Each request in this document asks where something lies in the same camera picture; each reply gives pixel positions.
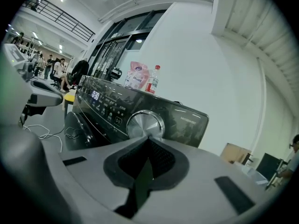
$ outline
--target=control knob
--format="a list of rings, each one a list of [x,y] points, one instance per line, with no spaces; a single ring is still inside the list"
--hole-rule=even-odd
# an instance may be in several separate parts
[[[127,122],[127,134],[130,139],[142,136],[162,138],[165,124],[160,115],[149,110],[138,111]]]

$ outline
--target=yellow stool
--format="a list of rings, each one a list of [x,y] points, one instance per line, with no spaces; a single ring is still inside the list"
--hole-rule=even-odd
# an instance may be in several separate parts
[[[67,106],[72,105],[74,103],[74,100],[75,100],[75,95],[70,95],[69,93],[67,93],[64,96],[64,118],[66,117],[67,114]]]

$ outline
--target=button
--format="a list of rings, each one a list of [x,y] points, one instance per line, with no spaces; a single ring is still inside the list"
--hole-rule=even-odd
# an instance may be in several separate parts
[[[121,122],[122,122],[122,119],[116,116],[115,120],[114,120],[114,123],[117,124],[117,125],[121,125]]]

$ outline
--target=control panel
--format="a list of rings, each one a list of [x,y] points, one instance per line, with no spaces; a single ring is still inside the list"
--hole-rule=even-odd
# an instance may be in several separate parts
[[[153,135],[198,147],[208,116],[158,96],[83,76],[74,102],[91,125],[111,141]]]

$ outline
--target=balcony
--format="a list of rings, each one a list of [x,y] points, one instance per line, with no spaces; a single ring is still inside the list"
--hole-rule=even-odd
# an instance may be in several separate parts
[[[90,41],[95,34],[77,19],[47,0],[25,0],[22,7],[47,17],[86,42]]]

